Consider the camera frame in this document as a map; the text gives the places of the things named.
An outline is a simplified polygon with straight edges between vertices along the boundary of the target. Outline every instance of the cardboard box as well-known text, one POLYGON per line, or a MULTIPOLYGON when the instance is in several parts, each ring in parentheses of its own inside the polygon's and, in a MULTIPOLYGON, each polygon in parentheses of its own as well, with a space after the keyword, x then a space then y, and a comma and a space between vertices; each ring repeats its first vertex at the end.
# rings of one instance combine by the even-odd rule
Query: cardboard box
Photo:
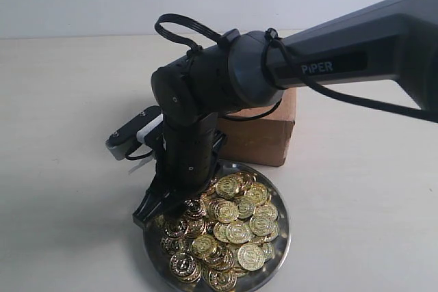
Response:
MULTIPOLYGON (((244 109, 232 114, 250 117, 271 107, 244 109)), ((296 89, 285 91, 279 108, 265 118, 247 122, 219 119, 218 129, 228 135, 220 157, 232 161, 279 167, 285 163, 289 141, 295 125, 296 89)))

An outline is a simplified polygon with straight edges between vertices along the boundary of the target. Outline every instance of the table surface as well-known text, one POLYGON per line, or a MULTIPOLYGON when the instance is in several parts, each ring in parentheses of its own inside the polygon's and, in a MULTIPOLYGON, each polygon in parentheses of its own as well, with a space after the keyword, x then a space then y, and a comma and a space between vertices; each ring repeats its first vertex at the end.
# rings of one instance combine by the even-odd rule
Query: table surface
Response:
MULTIPOLYGON (((168 290, 131 220, 153 163, 129 174, 105 140, 155 104, 151 73, 184 52, 159 36, 0 40, 2 291, 168 290)), ((333 87, 413 105, 389 81, 333 87)), ((436 291, 437 139, 435 124, 300 88, 286 164, 255 166, 293 230, 261 290, 436 291)))

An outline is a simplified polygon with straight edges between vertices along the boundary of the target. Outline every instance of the metal tray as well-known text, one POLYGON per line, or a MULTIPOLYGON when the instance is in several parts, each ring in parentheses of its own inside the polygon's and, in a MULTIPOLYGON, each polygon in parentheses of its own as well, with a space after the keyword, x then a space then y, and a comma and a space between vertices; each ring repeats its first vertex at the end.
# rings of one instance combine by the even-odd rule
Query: metal tray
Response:
MULTIPOLYGON (((279 216, 277 219, 279 225, 279 236, 272 241, 274 247, 274 258, 267 261, 264 266, 257 270, 251 271, 248 275, 238 278, 237 284, 232 290, 233 292, 251 292, 260 289, 265 285, 279 268, 283 264, 287 252, 289 251, 289 245, 291 242, 291 226, 289 225, 289 216, 287 214, 286 206, 279 191, 275 188, 272 182, 267 179, 260 172, 248 167, 241 163, 233 163, 230 161, 220 161, 221 169, 219 176, 226 176, 238 171, 248 171, 257 175, 257 181, 263 183, 270 192, 272 199, 271 202, 277 207, 279 216)), ((207 283, 201 278, 198 282, 187 284, 179 282, 169 270, 169 257, 164 254, 159 246, 159 242, 162 238, 162 234, 155 229, 155 225, 148 225, 143 234, 144 247, 146 253, 151 259, 155 269, 159 272, 161 277, 176 291, 181 292, 201 292, 201 291, 213 291, 213 289, 207 285, 207 283)))

